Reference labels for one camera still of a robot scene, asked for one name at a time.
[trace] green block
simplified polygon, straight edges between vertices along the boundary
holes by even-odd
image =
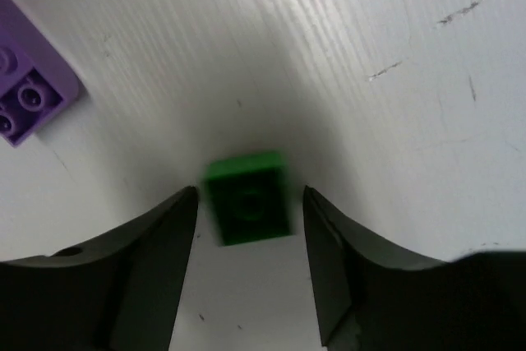
[[[278,152],[220,160],[208,167],[205,193],[224,245],[292,233],[285,170]]]

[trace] lego brick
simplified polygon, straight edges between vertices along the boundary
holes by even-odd
[[[204,186],[224,245],[291,234],[286,165],[278,152],[214,162]]]
[[[12,0],[0,0],[0,135],[18,146],[78,94],[73,70]]]

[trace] white surface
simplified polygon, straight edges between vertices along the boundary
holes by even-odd
[[[526,244],[526,0],[15,1],[88,95],[0,145],[0,259],[92,238],[267,148],[404,247]]]
[[[288,238],[218,247],[209,225],[200,210],[170,351],[325,349],[301,227]]]

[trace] screw hole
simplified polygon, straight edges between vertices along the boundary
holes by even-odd
[[[42,104],[42,97],[33,88],[25,88],[22,91],[21,100],[31,108],[38,108]]]
[[[8,133],[13,128],[13,125],[8,117],[0,115],[0,133]]]
[[[68,247],[64,248],[63,250],[60,250],[53,256],[75,256],[82,253],[82,248],[80,247]]]

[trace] purple lego brick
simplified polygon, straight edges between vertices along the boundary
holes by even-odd
[[[12,0],[0,0],[0,135],[19,145],[78,94],[73,70]]]

